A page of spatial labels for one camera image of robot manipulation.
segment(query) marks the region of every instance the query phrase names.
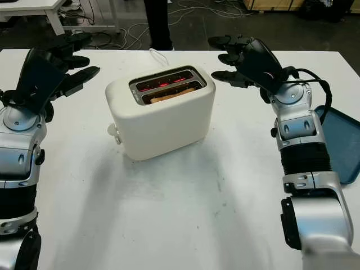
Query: wooden crate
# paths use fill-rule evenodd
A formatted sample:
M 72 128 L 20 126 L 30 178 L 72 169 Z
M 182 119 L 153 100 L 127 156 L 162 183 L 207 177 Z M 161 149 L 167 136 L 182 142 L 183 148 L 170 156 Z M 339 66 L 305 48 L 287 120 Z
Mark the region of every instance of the wooden crate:
M 290 10 L 291 11 L 298 10 L 302 6 L 303 3 L 304 3 L 304 0 L 294 0 L 291 4 Z
M 289 10 L 291 0 L 243 0 L 248 10 Z
M 243 0 L 248 10 L 271 11 L 271 10 L 298 10 L 304 0 Z M 355 0 L 351 13 L 360 13 L 360 0 Z
M 351 13 L 360 13 L 360 0 L 355 0 L 351 6 Z

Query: table leg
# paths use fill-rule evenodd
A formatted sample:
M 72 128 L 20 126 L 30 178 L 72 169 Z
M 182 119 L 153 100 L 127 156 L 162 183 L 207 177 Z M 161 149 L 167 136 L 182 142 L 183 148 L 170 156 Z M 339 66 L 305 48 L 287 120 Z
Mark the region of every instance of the table leg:
M 114 21 L 115 24 L 115 32 L 120 33 L 120 26 L 119 26 L 118 16 L 116 15 L 114 0 L 109 0 L 109 4 L 110 4 L 112 20 Z
M 51 23 L 52 29 L 54 29 L 55 34 L 56 35 L 65 34 L 65 31 L 62 28 L 61 22 L 57 15 L 57 11 L 56 10 L 45 10 L 45 13 L 46 13 L 46 16 L 49 18 L 49 21 Z

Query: blue tray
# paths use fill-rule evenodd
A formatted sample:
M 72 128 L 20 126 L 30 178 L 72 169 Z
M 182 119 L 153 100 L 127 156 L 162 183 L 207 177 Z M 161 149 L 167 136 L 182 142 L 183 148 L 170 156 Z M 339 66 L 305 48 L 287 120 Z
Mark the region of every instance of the blue tray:
M 315 112 L 320 116 L 324 106 Z M 330 108 L 322 125 L 331 166 L 343 185 L 354 182 L 360 172 L 360 122 Z

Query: gray floor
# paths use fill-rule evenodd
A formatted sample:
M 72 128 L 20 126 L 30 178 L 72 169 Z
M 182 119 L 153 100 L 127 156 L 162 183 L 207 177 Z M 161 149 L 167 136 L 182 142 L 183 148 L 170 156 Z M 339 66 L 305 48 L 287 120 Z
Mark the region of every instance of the gray floor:
M 96 25 L 111 24 L 109 4 L 106 0 L 91 0 Z M 92 17 L 88 0 L 81 4 L 86 16 Z M 348 15 L 343 21 L 333 24 L 324 20 L 306 21 L 297 17 L 295 13 L 254 13 L 234 0 L 216 2 L 215 0 L 178 1 L 169 4 L 169 23 L 172 40 L 176 50 L 210 50 L 207 38 L 214 35 L 238 35 L 242 33 L 262 39 L 272 50 L 311 50 L 311 51 L 339 51 L 360 75 L 360 16 Z M 213 13 L 211 10 L 197 8 L 188 15 L 181 17 L 189 10 L 185 6 L 210 7 L 216 10 L 238 14 L 236 19 L 223 16 L 234 16 Z M 119 21 L 122 28 L 146 22 L 142 0 L 118 0 L 116 3 Z M 0 48 L 30 48 L 54 36 L 46 18 L 42 16 L 28 17 L 26 22 L 20 18 L 13 27 L 0 30 Z M 64 24 L 81 23 L 82 19 L 64 20 Z M 145 24 L 131 28 L 131 35 L 137 37 L 145 29 Z M 124 32 L 112 35 L 112 43 L 124 44 Z M 93 44 L 101 44 L 108 40 L 105 35 L 94 36 Z M 127 46 L 134 42 L 126 36 Z M 147 50 L 150 37 L 146 32 L 141 37 L 141 43 L 135 42 L 130 49 Z M 117 49 L 120 46 L 106 47 Z

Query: red glowing heating element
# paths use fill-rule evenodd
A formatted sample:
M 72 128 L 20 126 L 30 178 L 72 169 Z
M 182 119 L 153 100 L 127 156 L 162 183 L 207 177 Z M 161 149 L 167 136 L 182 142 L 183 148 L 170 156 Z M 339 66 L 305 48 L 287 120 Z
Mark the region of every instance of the red glowing heating element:
M 145 92 L 151 89 L 165 87 L 173 83 L 178 83 L 186 79 L 193 78 L 190 71 L 182 71 L 173 75 L 165 76 L 160 79 L 154 79 L 136 85 L 139 92 Z

